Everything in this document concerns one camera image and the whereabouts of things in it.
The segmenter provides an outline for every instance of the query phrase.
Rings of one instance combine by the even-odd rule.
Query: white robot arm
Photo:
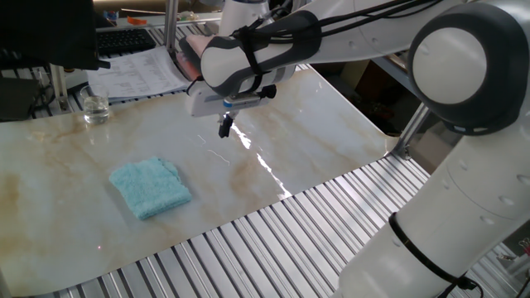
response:
[[[391,3],[397,2],[412,5]],[[205,107],[208,114],[261,105],[260,90],[288,78],[295,63],[368,59],[410,46],[409,76],[417,94],[465,137],[344,268],[334,298],[435,297],[455,286],[473,289],[476,284],[462,277],[466,271],[530,219],[530,2],[443,0],[413,13],[434,3],[425,1],[394,14],[406,17],[388,15],[322,36],[377,15],[365,9],[384,3],[314,1],[257,29],[247,40],[253,56],[242,43],[248,32],[243,39],[215,37],[202,55],[204,81],[188,90],[190,110],[199,116]],[[344,14],[355,18],[330,19]],[[319,26],[337,19],[325,29]],[[263,36],[291,42],[274,44]],[[232,106],[219,104],[226,98]]]
[[[200,57],[204,81],[188,90],[186,106],[191,115],[200,117],[264,105],[269,98],[259,91],[291,78],[296,64],[365,60],[405,50],[428,21],[462,1],[316,0],[278,22],[261,25],[253,36],[245,38],[240,31],[234,38],[229,35],[267,14],[267,1],[228,0],[221,36]],[[366,17],[379,14],[379,19]],[[330,34],[351,24],[357,26]],[[292,42],[257,38],[286,31],[294,31],[289,35]]]

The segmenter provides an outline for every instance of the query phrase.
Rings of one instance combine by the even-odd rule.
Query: keyboard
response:
[[[149,50],[157,45],[145,29],[98,32],[97,40],[100,55]]]

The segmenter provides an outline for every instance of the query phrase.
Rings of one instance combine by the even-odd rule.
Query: marble surface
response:
[[[57,291],[123,267],[382,157],[383,135],[314,70],[241,112],[231,136],[192,118],[185,94],[0,123],[0,267],[14,296]],[[190,203],[140,221],[108,182],[127,162],[175,164]]]

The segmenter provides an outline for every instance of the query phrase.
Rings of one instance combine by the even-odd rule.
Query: computer monitor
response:
[[[92,0],[0,1],[0,49],[69,69],[109,68],[96,47]]]

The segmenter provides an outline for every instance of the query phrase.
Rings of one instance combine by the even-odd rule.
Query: paper document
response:
[[[163,94],[186,89],[190,84],[164,46],[106,61],[110,62],[109,70],[88,71],[89,84],[107,86],[111,99]]]

